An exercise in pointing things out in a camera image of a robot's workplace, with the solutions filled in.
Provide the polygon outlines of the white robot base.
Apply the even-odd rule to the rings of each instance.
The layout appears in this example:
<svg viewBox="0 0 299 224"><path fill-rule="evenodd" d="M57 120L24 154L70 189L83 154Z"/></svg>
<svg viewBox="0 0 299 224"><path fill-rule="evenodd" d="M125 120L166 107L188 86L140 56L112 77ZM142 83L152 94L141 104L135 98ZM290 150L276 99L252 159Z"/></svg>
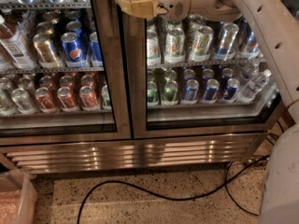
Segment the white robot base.
<svg viewBox="0 0 299 224"><path fill-rule="evenodd" d="M267 163L258 224L299 224L299 125L280 136Z"/></svg>

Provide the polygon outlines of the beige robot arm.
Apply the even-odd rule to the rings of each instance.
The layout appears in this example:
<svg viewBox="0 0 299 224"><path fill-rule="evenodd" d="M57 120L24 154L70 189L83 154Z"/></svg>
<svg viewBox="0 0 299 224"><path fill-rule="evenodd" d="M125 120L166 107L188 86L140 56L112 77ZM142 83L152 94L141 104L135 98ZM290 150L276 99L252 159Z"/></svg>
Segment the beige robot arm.
<svg viewBox="0 0 299 224"><path fill-rule="evenodd" d="M115 0L128 15L169 20L199 14L210 21L244 16L293 120L299 121L299 23L279 0Z"/></svg>

